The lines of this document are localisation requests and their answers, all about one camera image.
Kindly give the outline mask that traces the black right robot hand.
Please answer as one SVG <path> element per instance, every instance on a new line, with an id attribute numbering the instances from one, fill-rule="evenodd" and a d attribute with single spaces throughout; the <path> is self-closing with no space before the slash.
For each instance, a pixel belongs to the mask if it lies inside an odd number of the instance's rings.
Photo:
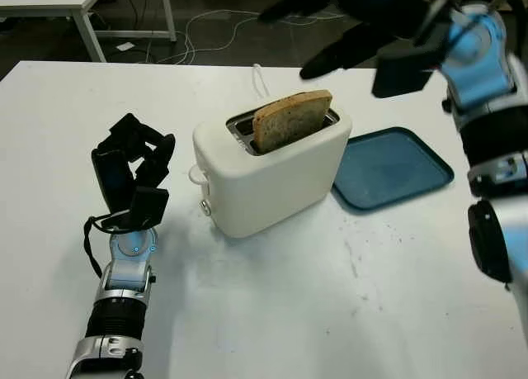
<path id="1" fill-rule="evenodd" d="M 413 38 L 432 0 L 279 0 L 263 10 L 258 20 L 272 23 L 290 15 L 307 17 L 330 4 L 358 21 L 336 42 L 325 47 L 299 75 L 310 80 L 337 69 L 350 69 L 374 57 L 395 40 Z"/>

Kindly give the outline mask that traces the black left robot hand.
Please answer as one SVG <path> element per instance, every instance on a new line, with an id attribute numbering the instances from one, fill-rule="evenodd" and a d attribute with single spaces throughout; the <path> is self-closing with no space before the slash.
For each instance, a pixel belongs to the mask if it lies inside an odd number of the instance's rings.
<path id="1" fill-rule="evenodd" d="M 163 135 L 131 113 L 110 128 L 110 135 L 92 150 L 91 158 L 111 213 L 128 209 L 138 188 L 161 184 L 175 146 L 175 135 Z"/>

